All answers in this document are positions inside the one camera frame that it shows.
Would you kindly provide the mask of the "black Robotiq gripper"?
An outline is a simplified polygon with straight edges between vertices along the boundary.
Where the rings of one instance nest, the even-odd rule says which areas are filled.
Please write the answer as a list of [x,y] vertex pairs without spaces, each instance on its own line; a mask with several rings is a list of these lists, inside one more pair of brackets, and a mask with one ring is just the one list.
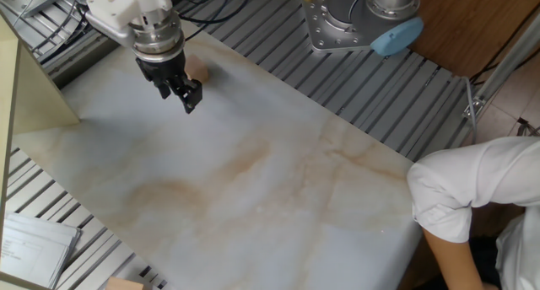
[[182,51],[164,62],[147,62],[136,59],[143,76],[154,83],[162,99],[167,99],[171,91],[181,100],[185,112],[190,114],[203,98],[203,85],[196,79],[189,79],[185,73],[186,56]]

